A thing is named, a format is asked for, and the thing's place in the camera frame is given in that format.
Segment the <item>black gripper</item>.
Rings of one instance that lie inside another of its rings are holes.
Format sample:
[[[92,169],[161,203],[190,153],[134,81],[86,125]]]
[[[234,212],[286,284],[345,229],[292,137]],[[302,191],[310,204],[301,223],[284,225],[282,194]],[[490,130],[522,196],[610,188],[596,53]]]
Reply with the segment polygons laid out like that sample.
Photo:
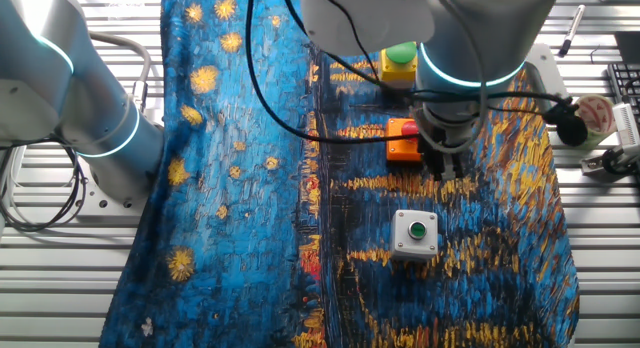
[[[447,146],[436,142],[428,133],[420,132],[418,136],[418,152],[434,181],[463,178],[461,158],[457,154],[468,149],[468,140],[458,145]]]

